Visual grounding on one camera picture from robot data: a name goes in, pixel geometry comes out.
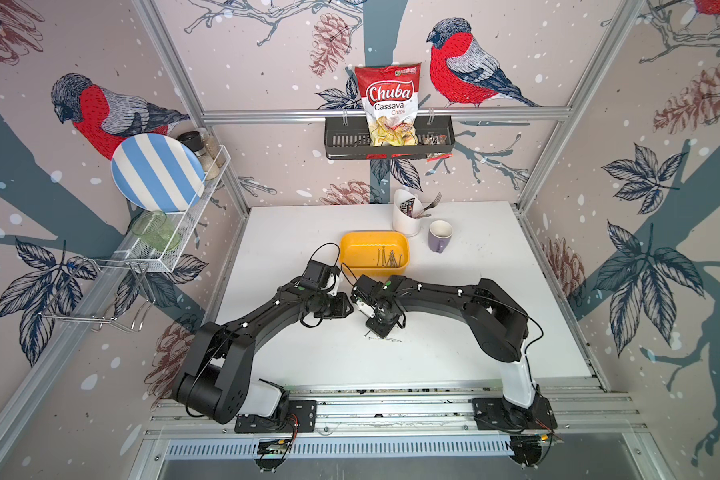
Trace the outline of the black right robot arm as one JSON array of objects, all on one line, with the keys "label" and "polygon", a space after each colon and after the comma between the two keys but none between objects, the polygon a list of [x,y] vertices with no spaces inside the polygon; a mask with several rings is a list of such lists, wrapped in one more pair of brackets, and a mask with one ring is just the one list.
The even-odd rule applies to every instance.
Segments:
[{"label": "black right robot arm", "polygon": [[548,399],[533,379],[527,349],[532,318],[495,281],[448,286],[394,275],[376,281],[359,277],[350,300],[364,313],[366,327],[385,338],[396,326],[406,326],[411,312],[430,313],[464,322],[483,353],[500,364],[503,397],[474,405],[482,429],[520,433],[540,427],[553,430],[557,422]]}]

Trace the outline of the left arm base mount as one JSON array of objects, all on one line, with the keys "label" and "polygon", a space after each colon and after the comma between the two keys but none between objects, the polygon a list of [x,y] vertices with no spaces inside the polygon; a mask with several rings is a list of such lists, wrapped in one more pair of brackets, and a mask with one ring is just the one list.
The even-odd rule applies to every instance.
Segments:
[{"label": "left arm base mount", "polygon": [[312,433],[317,417],[316,400],[284,400],[270,416],[238,415],[234,432],[237,434],[257,433]]}]

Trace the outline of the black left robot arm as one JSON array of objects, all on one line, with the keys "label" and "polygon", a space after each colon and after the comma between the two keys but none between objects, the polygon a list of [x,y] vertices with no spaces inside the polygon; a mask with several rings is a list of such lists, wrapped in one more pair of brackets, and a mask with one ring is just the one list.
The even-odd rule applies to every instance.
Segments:
[{"label": "black left robot arm", "polygon": [[311,315],[343,319],[354,310],[338,290],[341,268],[310,260],[303,274],[277,288],[252,312],[225,324],[206,323],[173,382],[170,398],[186,411],[226,424],[242,412],[251,384],[254,355],[286,327]]}]

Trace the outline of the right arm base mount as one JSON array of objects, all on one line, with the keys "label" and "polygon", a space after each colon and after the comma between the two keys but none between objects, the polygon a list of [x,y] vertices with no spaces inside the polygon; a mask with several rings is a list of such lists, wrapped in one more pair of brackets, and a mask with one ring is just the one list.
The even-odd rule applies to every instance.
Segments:
[{"label": "right arm base mount", "polygon": [[473,398],[473,419],[479,430],[520,434],[529,429],[556,430],[557,420],[549,400],[537,394],[528,408],[519,407],[504,398]]}]

